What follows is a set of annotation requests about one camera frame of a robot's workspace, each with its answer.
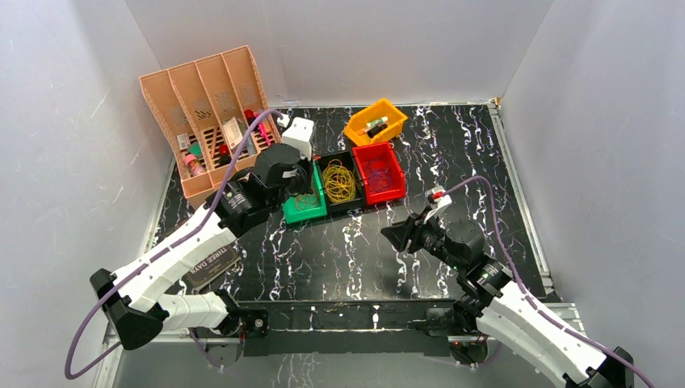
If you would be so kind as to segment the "green plastic bin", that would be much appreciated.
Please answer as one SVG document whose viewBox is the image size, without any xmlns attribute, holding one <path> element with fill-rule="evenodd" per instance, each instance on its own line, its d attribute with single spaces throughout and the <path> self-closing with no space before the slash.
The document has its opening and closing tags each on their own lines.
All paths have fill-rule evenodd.
<svg viewBox="0 0 685 388">
<path fill-rule="evenodd" d="M 283 211 L 287 224 L 296 224 L 327 215 L 325 194 L 317 165 L 314 165 L 313 169 L 312 192 L 288 199 L 283 206 Z"/>
</svg>

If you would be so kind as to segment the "red plastic bin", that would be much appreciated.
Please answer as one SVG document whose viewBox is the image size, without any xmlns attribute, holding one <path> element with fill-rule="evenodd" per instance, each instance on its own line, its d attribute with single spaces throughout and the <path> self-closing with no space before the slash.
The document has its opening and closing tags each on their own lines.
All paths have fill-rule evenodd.
<svg viewBox="0 0 685 388">
<path fill-rule="evenodd" d="M 356 146 L 352 153 L 364 182 L 367 205 L 406 197 L 405 172 L 390 142 Z"/>
</svg>

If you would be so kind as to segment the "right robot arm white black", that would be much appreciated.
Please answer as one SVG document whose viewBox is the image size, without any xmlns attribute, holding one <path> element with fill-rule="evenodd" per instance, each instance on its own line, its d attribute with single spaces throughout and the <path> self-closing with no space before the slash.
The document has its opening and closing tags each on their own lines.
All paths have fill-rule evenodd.
<svg viewBox="0 0 685 388">
<path fill-rule="evenodd" d="M 447 229 L 416 213 L 381 231 L 396 251 L 425 251 L 457 273 L 463 295 L 450 309 L 433 308 L 414 327 L 431 336 L 480 333 L 520 355 L 557 387 L 633 387 L 632 356 L 612 356 L 515 282 L 511 270 L 484 251 L 477 225 L 457 221 Z"/>
</svg>

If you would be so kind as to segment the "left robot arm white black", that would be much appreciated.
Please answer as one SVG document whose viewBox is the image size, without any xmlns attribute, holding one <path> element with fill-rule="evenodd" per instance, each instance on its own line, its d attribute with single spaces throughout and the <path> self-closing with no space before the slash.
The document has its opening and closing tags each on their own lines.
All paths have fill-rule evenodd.
<svg viewBox="0 0 685 388">
<path fill-rule="evenodd" d="M 268 321 L 260 310 L 243 310 L 225 291 L 171 295 L 168 288 L 222 247 L 264 223 L 289 198 L 312 188 L 309 143 L 277 143 L 252 167 L 223 183 L 169 238 L 142 257 L 90 277 L 102 310 L 126 350 L 142 347 L 164 331 L 204 327 L 222 336 L 255 330 Z"/>
</svg>

